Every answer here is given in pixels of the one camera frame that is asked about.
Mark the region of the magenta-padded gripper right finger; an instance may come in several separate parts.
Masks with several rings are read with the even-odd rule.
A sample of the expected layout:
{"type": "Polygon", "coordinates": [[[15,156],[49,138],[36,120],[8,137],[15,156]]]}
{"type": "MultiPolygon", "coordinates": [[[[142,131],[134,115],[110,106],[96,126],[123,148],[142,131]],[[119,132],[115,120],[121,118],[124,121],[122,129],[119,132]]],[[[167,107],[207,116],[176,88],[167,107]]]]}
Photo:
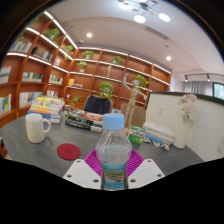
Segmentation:
{"type": "Polygon", "coordinates": [[[126,166],[129,189],[140,188],[164,177],[163,172],[151,159],[144,159],[136,150],[132,150],[126,166]]]}

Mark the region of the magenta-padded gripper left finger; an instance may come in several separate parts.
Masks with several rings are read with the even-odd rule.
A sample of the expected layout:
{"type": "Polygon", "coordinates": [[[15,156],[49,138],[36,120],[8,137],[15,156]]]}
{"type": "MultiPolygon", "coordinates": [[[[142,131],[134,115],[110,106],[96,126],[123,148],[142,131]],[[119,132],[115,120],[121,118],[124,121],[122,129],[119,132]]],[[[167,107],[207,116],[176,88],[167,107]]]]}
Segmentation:
{"type": "Polygon", "coordinates": [[[101,164],[96,151],[92,150],[84,159],[76,159],[63,178],[83,188],[101,188],[101,164]]]}

